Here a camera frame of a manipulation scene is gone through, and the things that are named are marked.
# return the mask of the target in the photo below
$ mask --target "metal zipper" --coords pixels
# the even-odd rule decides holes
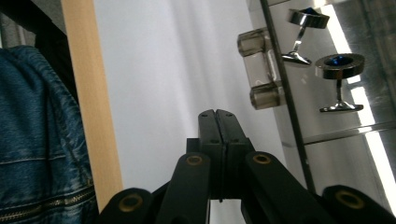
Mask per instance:
[[[55,207],[71,206],[71,205],[74,205],[76,203],[79,203],[81,201],[91,198],[92,196],[94,196],[94,194],[95,194],[94,188],[93,188],[93,186],[91,186],[77,194],[73,194],[70,196],[57,197],[55,199],[43,202],[41,204],[29,206],[30,208],[22,209],[21,211],[18,211],[18,212],[11,212],[8,214],[0,215],[0,223],[16,221],[16,220],[22,219],[22,218],[34,217],[35,215],[37,215],[43,211],[50,210]]]

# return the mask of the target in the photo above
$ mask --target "denim jacket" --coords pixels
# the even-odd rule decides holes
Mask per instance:
[[[37,49],[0,49],[0,223],[97,213],[78,104]]]

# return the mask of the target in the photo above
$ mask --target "brass ring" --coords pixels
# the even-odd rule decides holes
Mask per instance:
[[[343,189],[335,193],[335,198],[338,202],[353,209],[361,209],[364,207],[364,201],[360,197]]]
[[[253,160],[254,160],[255,162],[259,163],[259,164],[268,164],[268,163],[271,163],[271,158],[269,158],[269,157],[267,157],[267,156],[265,156],[265,155],[262,155],[262,154],[255,155],[255,156],[253,157]]]
[[[202,161],[203,161],[202,157],[199,157],[199,156],[189,156],[187,158],[187,163],[189,165],[199,165],[202,163]]]
[[[134,200],[134,204],[127,203],[129,200]],[[138,194],[129,194],[122,198],[119,203],[119,209],[122,212],[133,212],[134,210],[138,209],[143,204],[143,199]]]

